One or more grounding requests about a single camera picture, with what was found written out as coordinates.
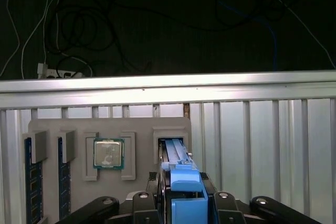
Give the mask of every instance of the connector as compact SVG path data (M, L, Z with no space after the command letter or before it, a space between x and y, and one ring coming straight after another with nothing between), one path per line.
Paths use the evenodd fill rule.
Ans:
M37 65L37 74L38 74L38 79L46 79L47 78L47 71L48 71L48 65L39 63Z

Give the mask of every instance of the silver metal panel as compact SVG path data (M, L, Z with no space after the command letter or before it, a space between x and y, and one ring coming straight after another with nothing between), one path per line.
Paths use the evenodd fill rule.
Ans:
M113 110L110 106L99 107L98 111L99 118L111 118L113 115Z
M308 101L310 215L332 223L330 100Z
M8 168L6 167L6 112L0 111L0 221L1 223L10 222L10 207L6 202L9 198L8 183L6 181L6 174Z
M309 215L307 106L279 102L281 202Z
M280 200L279 111L277 102L250 103L252 196Z
M61 109L38 109L37 117L39 119L61 118Z
M331 173L332 173L332 220L336 221L336 100L330 102L331 111Z
M190 121L192 135L193 159L199 170L204 171L203 150L203 116L200 103L190 104Z
M162 104L160 105L161 117L183 116L183 104Z
M222 163L221 163L221 125L218 103L203 104L203 136L204 136L204 171L210 175L212 182L218 190L222 189Z
M20 128L20 111L11 110L6 112L7 121L7 151L9 169L9 192L12 223L22 223L25 220L25 184L24 155L22 132Z
M112 107L113 118L122 118L122 106Z
M251 199L249 104L223 102L220 107L223 190L249 203Z
M92 108L69 108L68 115L69 118L91 118Z
M131 118L151 118L153 117L153 106L152 105L130 106L129 110L130 110Z

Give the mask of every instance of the white cable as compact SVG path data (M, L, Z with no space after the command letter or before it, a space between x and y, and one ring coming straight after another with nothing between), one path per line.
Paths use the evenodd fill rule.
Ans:
M50 1L50 3L47 6L47 9L45 11L45 15L44 15L44 21L43 21L43 51L44 51L44 64L46 64L47 61L47 52L46 52L46 46L45 46L45 25L46 25L46 19L47 19L47 14L49 11L49 7L52 4L53 0Z
M9 0L6 1L6 9L7 9L7 12L8 12L8 15L9 15L9 18L12 22L12 25L13 25L13 28L14 28L14 32L15 32L15 35L16 35L16 38L17 38L17 47L16 49L14 50L14 52L12 53L12 55L8 58L8 60L6 61L5 65L4 65L4 68L2 69L2 71L0 72L0 77L4 74L5 72L5 69L7 68L7 65L8 63L10 62L10 60L14 57L14 55L16 54L16 52L19 50L20 48L20 38L19 38L19 34L17 33L17 30L16 30L16 26L15 26L15 23L13 21L13 18L12 18L12 15L10 14L10 11L9 11Z
M24 57L24 54L25 54L25 49L26 49L26 46L28 44L28 42L30 41L30 39L32 38L33 34L35 33L35 31L37 30L38 26L41 24L41 22L43 21L45 15L46 15L46 11L47 11L47 6L48 6L48 3L49 3L49 0L46 1L46 8L44 10L44 14L42 16L42 18L40 19L40 21L37 23L36 27L34 28L33 32L31 33L31 35L29 35L27 41L25 42L25 44L23 45L23 48L22 48L22 53L21 53L21 75L22 75L22 79L25 79L25 76L24 76L24 73L23 73L23 57Z
M282 0L277 0L280 3L282 3L287 9L288 11L290 11L294 17L304 26L304 28L307 30L307 32L313 37L313 39L320 45L320 47L326 52L330 63L332 64L332 66L334 67L334 69L336 69L336 66L334 64L334 62L332 61L330 54L328 52L328 50L322 45L322 43L315 37L315 35L310 31L310 29L308 28L308 26L301 20L301 18L289 7L287 6Z

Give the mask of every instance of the blue cable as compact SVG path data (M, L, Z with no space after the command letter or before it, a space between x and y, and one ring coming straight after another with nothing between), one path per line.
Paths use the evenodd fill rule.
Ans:
M221 4L222 6L224 6L226 9L231 10L232 12L238 14L241 17L247 18L248 16L244 13L242 13L241 11L237 10L236 8L226 5L224 4L222 1L218 1L219 4ZM277 58L278 58L278 42L277 42L277 37L275 35L275 32L273 31L272 27L263 19L259 19L259 18L253 18L252 20L257 21L261 24L263 24L264 26L266 26L268 28L268 30L270 31L270 33L272 34L273 37L273 42L274 42L274 55L273 55L273 71L277 71Z

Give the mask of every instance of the dark background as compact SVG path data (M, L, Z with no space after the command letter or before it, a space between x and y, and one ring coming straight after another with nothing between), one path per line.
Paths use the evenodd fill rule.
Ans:
M105 0L98 1L107 5ZM150 8L193 26L215 29L223 27L215 19L215 0L115 1L129 6ZM255 0L222 1L247 13L254 6ZM45 2L46 0L10 0L9 9L21 39L21 48L1 79L21 79L22 45L41 19ZM68 3L91 5L89 0L69 0ZM336 0L300 0L292 7L328 49L332 58L336 58L335 4ZM5 6L6 0L0 0L0 71L17 45ZM219 9L221 19L228 23L242 19L221 6ZM49 9L47 22L51 20L54 10L55 4ZM269 29L260 22L252 21L224 32L200 31L154 13L117 6L112 7L109 19L115 26L125 57L139 69L135 70L128 64L122 68L115 45L100 52L84 48L67 52L79 55L88 62L95 62L93 68L97 76L332 69L326 53L289 12L286 12L281 21L269 23L278 42L276 69L273 66L273 38ZM96 46L111 40L110 32L102 22L98 22L98 27ZM51 28L51 36L54 36L55 26ZM85 36L92 35L93 31L90 25L86 26ZM49 68L55 68L62 58L64 56L48 54ZM40 26L25 50L25 78L36 78L37 64L43 61L43 30ZM144 70L149 62L151 67ZM81 69L89 76L90 72L82 67L82 63L68 60L60 69Z

